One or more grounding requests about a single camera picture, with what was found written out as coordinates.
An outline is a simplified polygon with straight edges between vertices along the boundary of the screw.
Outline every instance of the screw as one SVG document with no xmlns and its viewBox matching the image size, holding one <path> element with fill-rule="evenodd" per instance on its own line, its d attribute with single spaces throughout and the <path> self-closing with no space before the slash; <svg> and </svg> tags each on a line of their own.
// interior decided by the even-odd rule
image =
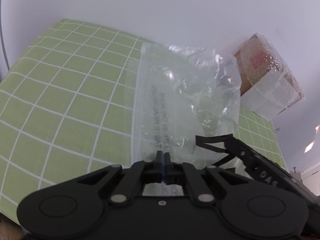
<svg viewBox="0 0 320 240">
<path fill-rule="evenodd" d="M 211 202 L 214 200 L 214 197 L 210 194 L 200 194 L 198 196 L 198 199 L 201 201 L 201 202 Z"/>
<path fill-rule="evenodd" d="M 166 204 L 167 204 L 167 202 L 165 200 L 158 201 L 159 206 L 165 206 Z"/>
<path fill-rule="evenodd" d="M 115 195 L 111 196 L 110 199 L 114 203 L 123 203 L 127 200 L 127 197 L 122 194 L 115 194 Z"/>
</svg>

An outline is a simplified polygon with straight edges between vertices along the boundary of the white wall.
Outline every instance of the white wall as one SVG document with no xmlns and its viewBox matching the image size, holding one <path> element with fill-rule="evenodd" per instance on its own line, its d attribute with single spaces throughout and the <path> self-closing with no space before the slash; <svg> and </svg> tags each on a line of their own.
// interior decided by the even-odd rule
<svg viewBox="0 0 320 240">
<path fill-rule="evenodd" d="M 309 155 L 302 153 L 320 124 L 319 8 L 320 0 L 2 0 L 2 25 L 10 65 L 61 18 L 231 53 L 260 32 L 271 39 L 307 95 L 303 104 L 274 120 L 281 128 L 277 135 L 288 167 L 305 170 L 320 161 L 315 147 Z"/>
</svg>

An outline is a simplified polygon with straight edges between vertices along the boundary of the cardboard box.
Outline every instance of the cardboard box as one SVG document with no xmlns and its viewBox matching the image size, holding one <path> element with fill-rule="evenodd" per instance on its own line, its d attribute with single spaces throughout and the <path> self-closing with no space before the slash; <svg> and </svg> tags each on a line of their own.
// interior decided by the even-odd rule
<svg viewBox="0 0 320 240">
<path fill-rule="evenodd" d="M 272 44 L 254 34 L 235 54 L 242 85 L 241 107 L 270 121 L 304 94 Z"/>
</svg>

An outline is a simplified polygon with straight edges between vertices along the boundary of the green tablecloth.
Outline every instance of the green tablecloth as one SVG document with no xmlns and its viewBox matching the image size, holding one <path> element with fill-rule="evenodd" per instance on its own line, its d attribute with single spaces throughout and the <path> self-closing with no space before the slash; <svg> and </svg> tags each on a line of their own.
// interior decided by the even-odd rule
<svg viewBox="0 0 320 240">
<path fill-rule="evenodd" d="M 18 223 L 29 193 L 119 163 L 131 165 L 131 121 L 143 42 L 61 20 L 0 84 L 0 212 Z M 271 122 L 241 110 L 236 137 L 285 167 Z"/>
</svg>

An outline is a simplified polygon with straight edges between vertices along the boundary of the white door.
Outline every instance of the white door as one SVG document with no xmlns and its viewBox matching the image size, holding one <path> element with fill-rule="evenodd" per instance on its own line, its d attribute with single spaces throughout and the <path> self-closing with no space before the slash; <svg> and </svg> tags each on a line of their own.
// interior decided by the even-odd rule
<svg viewBox="0 0 320 240">
<path fill-rule="evenodd" d="M 310 189 L 310 191 L 319 196 L 320 195 L 320 171 L 316 171 L 311 176 L 302 180 L 302 183 Z"/>
</svg>

